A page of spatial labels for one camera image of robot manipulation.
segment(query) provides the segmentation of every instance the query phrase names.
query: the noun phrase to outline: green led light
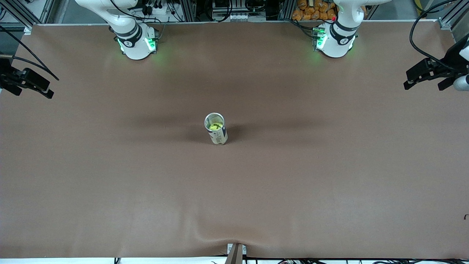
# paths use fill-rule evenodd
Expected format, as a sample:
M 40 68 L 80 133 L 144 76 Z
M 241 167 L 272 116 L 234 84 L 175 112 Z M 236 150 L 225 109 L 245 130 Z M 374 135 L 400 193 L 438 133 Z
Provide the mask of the green led light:
M 350 41 L 350 46 L 348 46 L 348 49 L 351 49 L 353 47 L 353 41 L 355 40 L 355 36 L 352 38 Z
M 317 48 L 324 48 L 325 41 L 327 40 L 327 34 L 323 34 L 322 37 L 318 40 Z
M 151 51 L 155 50 L 155 46 L 156 46 L 155 45 L 155 40 L 145 38 L 145 42 L 146 42 L 149 50 L 151 50 Z
M 119 39 L 117 39 L 117 42 L 119 43 L 119 46 L 121 46 L 121 51 L 124 52 L 124 47 L 122 46 L 122 42 Z

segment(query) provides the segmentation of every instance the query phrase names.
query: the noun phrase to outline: can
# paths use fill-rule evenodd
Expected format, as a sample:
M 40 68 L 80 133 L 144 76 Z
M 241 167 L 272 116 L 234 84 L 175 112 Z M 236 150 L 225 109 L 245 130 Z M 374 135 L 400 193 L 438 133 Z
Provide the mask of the can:
M 223 145 L 228 140 L 227 128 L 225 127 L 225 119 L 219 113 L 210 113 L 205 117 L 205 128 L 217 145 Z

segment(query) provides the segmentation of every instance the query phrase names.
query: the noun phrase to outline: black band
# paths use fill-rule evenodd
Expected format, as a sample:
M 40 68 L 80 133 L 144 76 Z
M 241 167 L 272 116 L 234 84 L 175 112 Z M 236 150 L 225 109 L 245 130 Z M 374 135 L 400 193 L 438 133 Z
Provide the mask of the black band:
M 337 20 L 334 22 L 334 24 L 337 25 L 337 27 L 342 29 L 343 31 L 355 31 L 360 27 L 360 25 L 358 25 L 354 28 L 349 28 L 349 27 L 346 27 L 346 26 L 340 24 L 339 21 L 337 21 Z
M 337 41 L 337 44 L 343 46 L 343 45 L 347 45 L 355 35 L 351 35 L 351 36 L 342 36 L 340 34 L 338 34 L 335 29 L 334 29 L 334 26 L 331 25 L 331 36 Z
M 129 39 L 119 38 L 119 41 L 126 47 L 135 46 L 135 43 L 142 37 L 142 27 L 137 24 L 137 29 L 138 29 L 138 32 L 137 34 L 135 34 L 135 36 Z
M 127 33 L 117 33 L 117 32 L 114 32 L 114 33 L 116 33 L 118 37 L 125 38 L 125 37 L 132 36 L 132 34 L 134 34 L 138 30 L 139 27 L 140 26 L 137 23 L 135 23 L 135 27 Z

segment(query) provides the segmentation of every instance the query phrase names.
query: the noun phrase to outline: brown table surface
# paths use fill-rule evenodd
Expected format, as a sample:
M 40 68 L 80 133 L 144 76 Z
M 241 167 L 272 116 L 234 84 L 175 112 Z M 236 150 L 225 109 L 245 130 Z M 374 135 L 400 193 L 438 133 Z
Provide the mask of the brown table surface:
M 61 80 L 52 100 L 1 94 L 0 257 L 241 242 L 256 257 L 468 258 L 469 93 L 404 90 L 423 58 L 410 26 L 364 23 L 330 59 L 288 23 L 170 25 L 142 61 L 104 26 L 35 26 L 23 39 Z M 437 57 L 453 43 L 431 22 L 415 38 Z M 213 111 L 225 146 L 204 129 Z

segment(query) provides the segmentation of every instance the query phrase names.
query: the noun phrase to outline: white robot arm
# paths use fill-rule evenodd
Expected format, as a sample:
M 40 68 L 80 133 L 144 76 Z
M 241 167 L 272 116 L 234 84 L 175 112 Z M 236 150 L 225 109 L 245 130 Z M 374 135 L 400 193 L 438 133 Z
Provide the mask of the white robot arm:
M 459 55 L 469 62 L 469 39 L 466 41 L 466 46 L 459 52 Z M 453 86 L 458 91 L 469 91 L 469 75 L 457 78 Z
M 141 60 L 156 51 L 155 29 L 135 18 L 120 12 L 119 9 L 137 5 L 138 0 L 75 0 L 78 5 L 87 8 L 106 20 L 121 46 L 123 53 L 132 60 Z
M 364 18 L 361 6 L 379 5 L 391 0 L 334 0 L 339 8 L 337 19 L 333 23 L 319 26 L 324 29 L 317 41 L 317 49 L 332 58 L 344 56 L 352 48 L 355 32 Z

